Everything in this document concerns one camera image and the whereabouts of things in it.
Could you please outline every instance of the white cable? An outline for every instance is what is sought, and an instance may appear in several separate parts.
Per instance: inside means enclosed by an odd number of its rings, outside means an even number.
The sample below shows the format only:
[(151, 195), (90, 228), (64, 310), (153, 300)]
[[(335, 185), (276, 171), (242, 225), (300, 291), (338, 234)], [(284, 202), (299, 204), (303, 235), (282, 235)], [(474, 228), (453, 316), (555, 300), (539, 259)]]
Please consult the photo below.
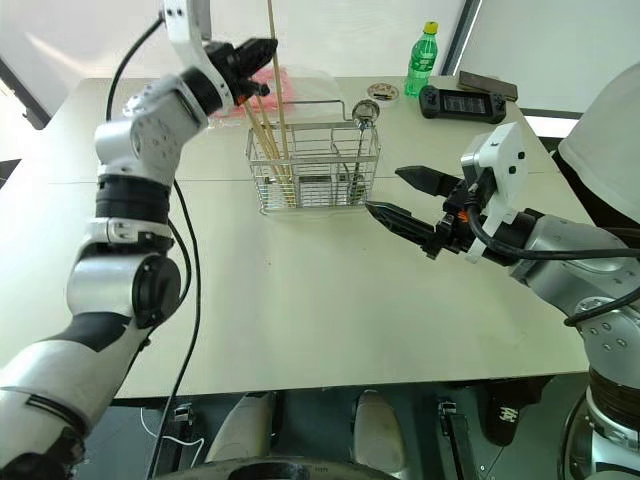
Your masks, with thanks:
[[(143, 408), (140, 409), (140, 423), (142, 424), (142, 428), (145, 429), (145, 431), (151, 435), (154, 438), (158, 438), (158, 435), (156, 435), (155, 433), (153, 433), (151, 430), (149, 430), (149, 427), (147, 427), (147, 424), (144, 422), (144, 415), (143, 415)], [(196, 450), (196, 454), (193, 456), (193, 460), (191, 461), (191, 466), (189, 468), (193, 468), (193, 466), (196, 464), (196, 460), (198, 459), (198, 457), (200, 456), (200, 450), (202, 450), (202, 447), (204, 446), (204, 438), (201, 437), (198, 440), (196, 440), (195, 442), (183, 442), (182, 440), (179, 440), (175, 437), (170, 437), (169, 435), (165, 435), (162, 437), (165, 440), (171, 440), (172, 442), (176, 442), (179, 445), (183, 445), (185, 447), (192, 447), (194, 445), (198, 445), (200, 444), (200, 446), (198, 447), (198, 450)]]

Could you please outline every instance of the black floor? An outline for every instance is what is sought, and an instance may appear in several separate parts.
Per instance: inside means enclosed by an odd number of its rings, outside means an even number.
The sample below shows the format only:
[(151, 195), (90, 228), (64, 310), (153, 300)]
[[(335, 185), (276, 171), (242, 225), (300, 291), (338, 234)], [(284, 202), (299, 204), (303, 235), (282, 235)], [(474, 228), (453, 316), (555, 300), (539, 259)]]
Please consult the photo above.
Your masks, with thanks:
[[(439, 398), (448, 397), (469, 420), (475, 464), (480, 478), (554, 479), (565, 417), (586, 386), (586, 375), (554, 378), (542, 401), (525, 409), (512, 445), (500, 448), (489, 443), (480, 426), (479, 386), (452, 388), (442, 384), (389, 385), (376, 387), (395, 408), (403, 429), (413, 479), (454, 479), (455, 470), (447, 440), (440, 434), (436, 415)], [(350, 421), (353, 402), (364, 387), (298, 390), (286, 393), (284, 424), (274, 454), (300, 455), (348, 461), (351, 447)], [(197, 412), (196, 438), (208, 448), (215, 432), (239, 395), (191, 399)], [(145, 410), (145, 421), (155, 431), (160, 414)], [(87, 443), (87, 462), (78, 467), (81, 480), (144, 478), (154, 439), (140, 424), (140, 409), (111, 407)], [(194, 447), (187, 447), (192, 455)], [(192, 457), (185, 458), (190, 463)]]

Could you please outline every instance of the black device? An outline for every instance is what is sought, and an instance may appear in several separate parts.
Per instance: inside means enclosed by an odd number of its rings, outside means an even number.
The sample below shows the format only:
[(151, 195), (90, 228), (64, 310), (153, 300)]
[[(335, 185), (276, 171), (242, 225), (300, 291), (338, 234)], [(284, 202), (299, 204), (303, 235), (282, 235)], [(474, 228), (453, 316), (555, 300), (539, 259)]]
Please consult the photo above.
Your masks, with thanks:
[(463, 90), (480, 90), (486, 93), (500, 93), (504, 98), (515, 102), (518, 99), (518, 87), (513, 83), (503, 82), (495, 78), (483, 77), (471, 72), (460, 70), (458, 87)]
[(506, 103), (499, 93), (441, 90), (431, 85), (420, 90), (420, 110), (426, 118), (500, 123), (507, 115)]

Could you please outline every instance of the white table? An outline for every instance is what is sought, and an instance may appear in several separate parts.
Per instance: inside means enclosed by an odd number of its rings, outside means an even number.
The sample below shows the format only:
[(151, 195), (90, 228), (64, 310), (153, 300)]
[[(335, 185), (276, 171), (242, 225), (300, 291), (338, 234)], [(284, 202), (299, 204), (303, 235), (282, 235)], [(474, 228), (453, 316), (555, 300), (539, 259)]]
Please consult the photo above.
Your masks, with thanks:
[[(350, 95), (371, 82), (352, 79), (341, 85)], [(125, 90), (129, 84), (139, 82), (125, 82)], [(70, 319), (64, 289), (84, 222), (93, 214), (92, 132), (103, 115), (104, 86), (102, 80), (80, 85), (0, 190), (0, 366), (29, 342), (63, 329)], [(414, 142), (409, 134), (400, 138), (402, 131), (418, 128), (405, 118), (413, 115), (411, 107), (403, 100), (382, 112), (385, 158), (373, 197), (434, 222), (442, 216), (442, 199), (420, 194), (394, 177), (393, 170), (424, 163), (459, 173), (456, 155), (476, 133), (491, 127), (422, 122), (420, 128), (433, 133)], [(521, 118), (513, 105), (509, 117)], [(398, 129), (399, 124), (406, 130)], [(530, 168), (539, 173), (529, 175), (517, 206), (587, 222), (542, 146), (531, 145), (535, 139), (525, 133)], [(245, 139), (246, 128), (208, 131), (188, 146), (179, 170), (204, 278), (202, 330), (181, 393), (465, 380), (586, 368), (580, 338), (562, 326), (562, 314), (497, 265), (472, 265), (446, 251), (437, 261), (428, 260), (365, 210), (261, 215), (242, 158)], [(427, 146), (429, 155), (424, 153)], [(404, 158), (397, 158), (400, 151)], [(534, 195), (541, 185), (544, 197)], [(186, 232), (177, 204), (172, 212)], [(181, 264), (174, 250), (172, 256)], [(119, 398), (167, 394), (189, 341), (193, 311), (192, 293), (154, 334)]]

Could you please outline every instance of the black cable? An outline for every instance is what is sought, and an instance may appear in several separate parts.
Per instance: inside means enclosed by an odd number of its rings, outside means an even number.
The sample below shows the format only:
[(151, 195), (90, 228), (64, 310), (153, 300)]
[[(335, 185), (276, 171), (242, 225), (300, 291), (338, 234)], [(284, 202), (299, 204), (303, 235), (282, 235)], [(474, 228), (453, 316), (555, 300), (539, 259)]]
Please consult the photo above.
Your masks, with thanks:
[(189, 360), (191, 360), (191, 355), (193, 354), (193, 350), (196, 346), (196, 340), (198, 339), (198, 333), (200, 331), (200, 315), (202, 308), (202, 276), (200, 272), (200, 254), (198, 252), (198, 241), (196, 239), (196, 234), (193, 231), (193, 225), (191, 223), (191, 218), (189, 216), (189, 210), (187, 209), (187, 202), (184, 199), (184, 195), (182, 195), (182, 190), (180, 190), (180, 186), (178, 182), (174, 182), (174, 187), (176, 194), (178, 195), (178, 199), (180, 200), (180, 206), (182, 207), (182, 211), (184, 212), (184, 218), (187, 223), (187, 228), (189, 229), (189, 235), (191, 237), (191, 242), (193, 243), (193, 259), (195, 264), (195, 273), (196, 273), (196, 318), (193, 324), (193, 333), (191, 334), (191, 342), (189, 343), (189, 348), (187, 349), (187, 353), (182, 361), (182, 367), (180, 367), (180, 371), (178, 372), (178, 377), (173, 385), (173, 389), (171, 390), (171, 394), (169, 398), (167, 398), (167, 403), (164, 406), (164, 412), (162, 413), (162, 420), (160, 421), (160, 428), (157, 432), (157, 439), (155, 446), (153, 447), (153, 454), (151, 456), (151, 461), (149, 462), (149, 466), (147, 467), (146, 479), (150, 480), (153, 478), (154, 470), (156, 467), (156, 463), (158, 462), (158, 456), (160, 454), (160, 445), (162, 444), (162, 437), (164, 435), (164, 430), (167, 426), (167, 421), (169, 419), (169, 411), (171, 410), (171, 404), (173, 403), (178, 389), (180, 388), (180, 384), (182, 383), (182, 378), (187, 370), (187, 365), (189, 364)]
[[(473, 193), (470, 193), (469, 201), (465, 206), (467, 209), (467, 217), (469, 219), (469, 227), (476, 238), (484, 243), (490, 250), (511, 258), (517, 258), (520, 260), (582, 260), (587, 258), (640, 257), (640, 249), (636, 248), (595, 250), (525, 250), (517, 248), (491, 237), (484, 231), (482, 228), (482, 222), (480, 221), (480, 206), (478, 205), (477, 198)], [(612, 310), (626, 307), (637, 300), (640, 300), (640, 287), (620, 298), (612, 300), (609, 303), (591, 308), (585, 312), (571, 315), (564, 320), (564, 324), (568, 327), (575, 327), (578, 323), (609, 313)]]
[(113, 97), (115, 96), (116, 86), (118, 85), (118, 82), (120, 81), (120, 77), (122, 76), (122, 72), (124, 71), (124, 68), (129, 63), (129, 60), (131, 60), (131, 57), (133, 57), (133, 55), (138, 51), (140, 46), (144, 42), (146, 42), (147, 39), (151, 35), (153, 35), (153, 32), (155, 32), (158, 29), (158, 27), (160, 27), (160, 25), (162, 25), (163, 23), (164, 23), (164, 18), (162, 16), (162, 11), (160, 11), (160, 13), (158, 13), (158, 18), (140, 36), (140, 38), (138, 38), (138, 40), (136, 40), (136, 43), (134, 43), (131, 46), (131, 48), (129, 49), (127, 54), (120, 61), (120, 65), (118, 65), (118, 68), (116, 69), (116, 73), (113, 76), (113, 79), (111, 80), (111, 86), (109, 87), (109, 94), (107, 95), (107, 110), (106, 110), (106, 113), (105, 113), (105, 118), (107, 119), (107, 122), (109, 120), (111, 120), (111, 113), (112, 113), (111, 111), (113, 110)]
[(189, 256), (189, 250), (187, 250), (187, 246), (185, 245), (184, 240), (180, 235), (180, 232), (178, 231), (178, 229), (176, 228), (176, 226), (173, 224), (171, 220), (169, 220), (169, 228), (171, 229), (171, 234), (174, 236), (178, 246), (180, 247), (180, 251), (182, 252), (182, 258), (184, 258), (186, 279), (184, 282), (184, 288), (182, 289), (182, 293), (180, 294), (180, 298), (178, 300), (178, 308), (180, 308), (180, 306), (182, 305), (182, 302), (184, 302), (184, 299), (187, 298), (187, 294), (189, 293), (189, 287), (191, 287), (191, 275), (192, 275), (191, 274), (191, 257)]

